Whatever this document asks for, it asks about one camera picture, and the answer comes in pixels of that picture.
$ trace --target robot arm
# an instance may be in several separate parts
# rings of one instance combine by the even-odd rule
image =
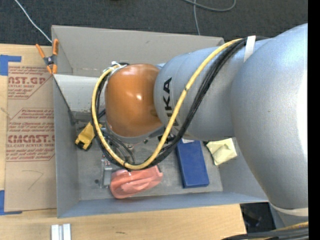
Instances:
[[[164,147],[169,133],[177,140],[183,137],[217,141],[235,137],[272,206],[284,215],[305,220],[307,47],[305,24],[275,38],[256,41],[246,61],[246,40],[241,39],[181,54],[158,66],[160,70],[150,65],[133,66],[139,68],[137,71],[131,66],[115,66],[118,69],[107,79],[114,70],[110,68],[100,83],[108,81],[106,119],[112,134],[129,143],[167,128],[154,153],[140,164],[130,164],[108,150],[107,143],[100,144],[116,164],[141,170],[156,165],[173,150],[172,144]],[[128,91],[130,84],[135,84],[136,91]],[[126,94],[127,101],[112,100],[114,93],[119,97]],[[97,117],[96,103],[93,98],[93,122]],[[114,109],[132,116],[121,116]],[[124,133],[119,123],[127,127]],[[97,120],[94,125],[99,136]]]

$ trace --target metal part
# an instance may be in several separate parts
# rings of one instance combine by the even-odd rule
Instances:
[[[111,182],[111,173],[113,168],[107,159],[101,159],[101,177],[99,180],[99,188],[108,188]]]
[[[50,240],[71,240],[71,224],[51,225]]]

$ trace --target cardboard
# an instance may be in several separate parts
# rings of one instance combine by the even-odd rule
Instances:
[[[42,49],[52,55],[51,47]],[[0,54],[21,56],[21,62],[8,63],[7,79],[0,85],[3,94],[7,91],[7,110],[0,114],[7,116],[7,133],[1,134],[1,143],[6,140],[4,211],[55,208],[53,77],[34,45],[1,44]],[[0,177],[3,184],[3,173]]]

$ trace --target black floor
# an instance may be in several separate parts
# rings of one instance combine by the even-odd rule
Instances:
[[[49,36],[51,25],[196,35],[193,6],[182,0],[18,0]],[[233,0],[197,0],[227,8]],[[227,12],[198,8],[200,33],[230,41],[274,37],[308,22],[308,0],[236,0]],[[14,0],[0,0],[0,43],[49,45]]]

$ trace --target blue block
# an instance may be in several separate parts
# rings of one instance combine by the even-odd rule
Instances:
[[[180,140],[176,146],[176,155],[185,189],[209,185],[206,162],[199,140],[188,143]]]

